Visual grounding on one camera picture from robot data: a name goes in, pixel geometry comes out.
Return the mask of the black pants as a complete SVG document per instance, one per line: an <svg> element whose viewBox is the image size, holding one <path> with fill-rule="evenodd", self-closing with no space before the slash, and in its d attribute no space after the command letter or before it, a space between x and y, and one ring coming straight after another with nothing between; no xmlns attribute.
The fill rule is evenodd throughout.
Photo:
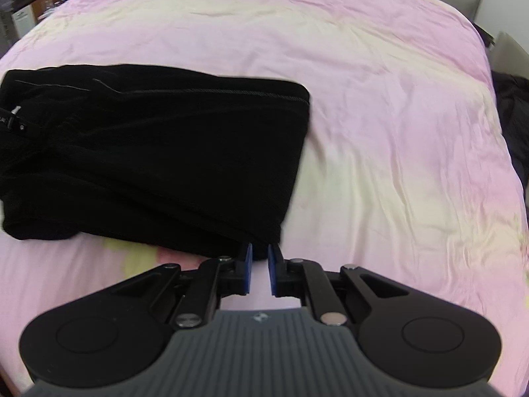
<svg viewBox="0 0 529 397"><path fill-rule="evenodd" d="M87 233L205 257L280 241L310 120L297 82L167 66L11 70L4 231Z"/></svg>

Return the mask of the black clothes pile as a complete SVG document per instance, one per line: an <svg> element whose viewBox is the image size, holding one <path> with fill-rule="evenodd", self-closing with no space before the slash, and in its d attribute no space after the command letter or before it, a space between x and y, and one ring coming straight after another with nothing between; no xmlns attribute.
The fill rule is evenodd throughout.
<svg viewBox="0 0 529 397"><path fill-rule="evenodd" d="M496 39L478 25L474 26L485 45L489 60ZM524 195L528 197L528 78L494 72L491 68L490 71L502 135Z"/></svg>

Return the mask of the beige chair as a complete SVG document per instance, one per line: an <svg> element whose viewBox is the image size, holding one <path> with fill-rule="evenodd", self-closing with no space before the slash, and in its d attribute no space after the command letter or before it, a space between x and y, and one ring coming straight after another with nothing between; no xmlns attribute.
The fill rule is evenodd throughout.
<svg viewBox="0 0 529 397"><path fill-rule="evenodd" d="M489 54L494 72L529 77L528 53L507 33L501 32Z"/></svg>

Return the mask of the white cabinet appliance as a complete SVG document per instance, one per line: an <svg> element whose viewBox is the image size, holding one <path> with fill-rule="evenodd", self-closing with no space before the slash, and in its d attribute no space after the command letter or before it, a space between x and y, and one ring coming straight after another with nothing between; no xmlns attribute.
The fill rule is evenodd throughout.
<svg viewBox="0 0 529 397"><path fill-rule="evenodd" d="M18 39L21 39L36 26L35 16L31 5L26 5L20 10L14 12L12 14L12 19Z"/></svg>

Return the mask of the wooden nightstand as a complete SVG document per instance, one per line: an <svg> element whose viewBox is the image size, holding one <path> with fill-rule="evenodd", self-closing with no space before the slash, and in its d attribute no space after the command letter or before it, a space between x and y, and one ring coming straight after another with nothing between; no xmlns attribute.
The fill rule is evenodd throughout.
<svg viewBox="0 0 529 397"><path fill-rule="evenodd" d="M32 2L30 5L35 22L43 21L60 4L61 0L35 0Z"/></svg>

